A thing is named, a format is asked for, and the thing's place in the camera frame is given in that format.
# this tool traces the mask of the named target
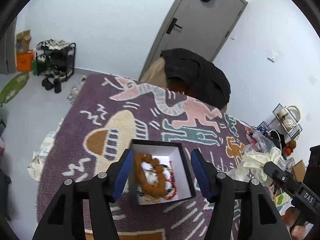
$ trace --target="wire basket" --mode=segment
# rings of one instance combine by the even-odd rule
[[[259,124],[257,129],[260,132],[269,132],[271,130],[270,126],[265,121],[263,121],[261,124]]]
[[[292,140],[300,134],[302,127],[289,110],[279,104],[272,112]]]

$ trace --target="black shoe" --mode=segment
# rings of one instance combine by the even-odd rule
[[[53,87],[54,87],[54,92],[56,94],[60,93],[61,92],[61,81],[59,79],[55,79],[53,81]]]
[[[53,88],[53,84],[49,81],[48,78],[45,78],[41,84],[45,88],[45,90],[51,90]]]

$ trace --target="human hand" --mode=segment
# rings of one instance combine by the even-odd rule
[[[285,214],[282,216],[284,223],[289,226],[292,227],[294,222],[297,219],[297,209],[294,207],[289,207],[286,211]],[[305,226],[295,226],[294,229],[291,232],[292,237],[295,240],[302,240],[306,234],[306,227]]]

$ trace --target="door handle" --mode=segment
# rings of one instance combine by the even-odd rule
[[[169,27],[168,27],[168,29],[167,29],[167,31],[166,31],[166,34],[170,34],[171,31],[172,31],[172,29],[173,29],[173,27],[175,27],[175,26],[178,27],[179,29],[182,29],[181,26],[179,26],[179,25],[176,24],[177,21],[178,21],[177,18],[173,18],[173,19],[172,19],[172,21],[171,21],[171,23],[170,23],[170,25],[169,25]]]

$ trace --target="orange box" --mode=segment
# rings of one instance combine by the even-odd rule
[[[33,51],[17,54],[17,71],[31,71],[31,61],[33,60]]]

